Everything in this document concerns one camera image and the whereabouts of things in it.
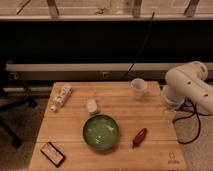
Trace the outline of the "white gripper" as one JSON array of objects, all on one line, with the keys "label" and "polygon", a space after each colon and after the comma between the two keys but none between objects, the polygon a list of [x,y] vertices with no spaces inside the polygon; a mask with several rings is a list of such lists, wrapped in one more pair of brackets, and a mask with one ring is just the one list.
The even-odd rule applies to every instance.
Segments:
[{"label": "white gripper", "polygon": [[172,121],[176,115],[176,110],[184,102],[183,96],[178,96],[174,93],[168,85],[164,86],[161,91],[161,102],[164,106],[163,118],[165,121]]}]

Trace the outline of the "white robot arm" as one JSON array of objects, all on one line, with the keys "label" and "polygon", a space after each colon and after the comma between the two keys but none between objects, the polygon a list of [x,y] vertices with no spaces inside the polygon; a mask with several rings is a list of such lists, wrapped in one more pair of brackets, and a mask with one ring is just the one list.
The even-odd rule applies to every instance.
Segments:
[{"label": "white robot arm", "polygon": [[188,98],[213,114],[213,87],[205,82],[207,76],[208,68],[200,61],[171,68],[165,74],[166,85],[161,91],[162,104],[167,109],[178,109]]}]

